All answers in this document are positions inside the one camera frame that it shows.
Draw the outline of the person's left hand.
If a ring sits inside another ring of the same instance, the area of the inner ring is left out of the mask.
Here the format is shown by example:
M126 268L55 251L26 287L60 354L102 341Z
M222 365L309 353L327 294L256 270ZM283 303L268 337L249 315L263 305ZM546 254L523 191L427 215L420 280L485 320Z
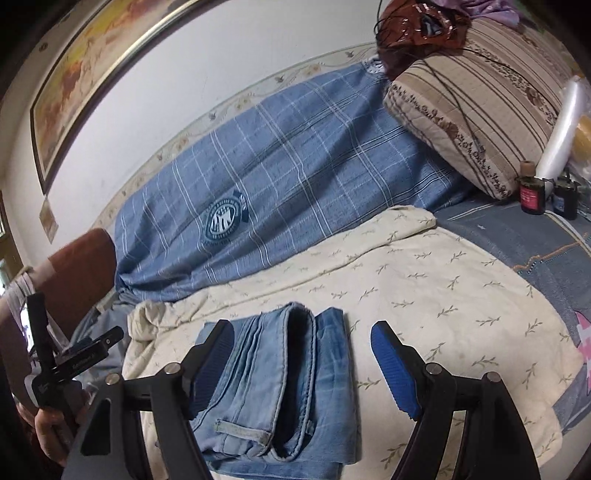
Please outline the person's left hand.
M74 443L74 430L67 425L60 410L38 409L32 413L20 401L15 401L20 418L32 428L42 452L53 462L64 467Z

